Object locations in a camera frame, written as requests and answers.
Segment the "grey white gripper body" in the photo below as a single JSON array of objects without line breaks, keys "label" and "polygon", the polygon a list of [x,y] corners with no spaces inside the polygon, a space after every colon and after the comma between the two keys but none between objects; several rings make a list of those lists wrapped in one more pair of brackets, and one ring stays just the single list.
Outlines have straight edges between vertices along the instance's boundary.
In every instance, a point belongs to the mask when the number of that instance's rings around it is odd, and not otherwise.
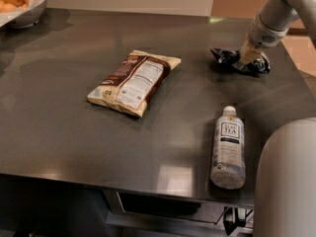
[{"label": "grey white gripper body", "polygon": [[288,29],[277,31],[267,27],[257,16],[250,25],[249,42],[254,46],[269,48],[276,46],[287,34]]}]

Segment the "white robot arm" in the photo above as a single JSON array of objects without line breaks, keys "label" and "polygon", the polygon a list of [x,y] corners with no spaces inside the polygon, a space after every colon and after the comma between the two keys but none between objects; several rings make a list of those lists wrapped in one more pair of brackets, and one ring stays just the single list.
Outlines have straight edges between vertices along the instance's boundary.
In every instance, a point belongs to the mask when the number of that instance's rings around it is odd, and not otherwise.
[{"label": "white robot arm", "polygon": [[[268,0],[250,26],[240,61],[249,63],[299,19],[316,39],[316,0]],[[258,165],[253,237],[316,237],[316,116],[289,119],[267,140]]]}]

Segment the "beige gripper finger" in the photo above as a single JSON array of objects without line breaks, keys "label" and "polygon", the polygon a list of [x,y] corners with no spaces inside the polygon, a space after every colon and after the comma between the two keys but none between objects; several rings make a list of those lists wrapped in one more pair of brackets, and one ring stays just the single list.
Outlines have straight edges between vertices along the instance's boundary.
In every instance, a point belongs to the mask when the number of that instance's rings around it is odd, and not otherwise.
[{"label": "beige gripper finger", "polygon": [[258,45],[254,45],[248,40],[245,40],[240,49],[239,62],[242,64],[248,64],[256,59],[260,58],[263,53],[263,48]]}]

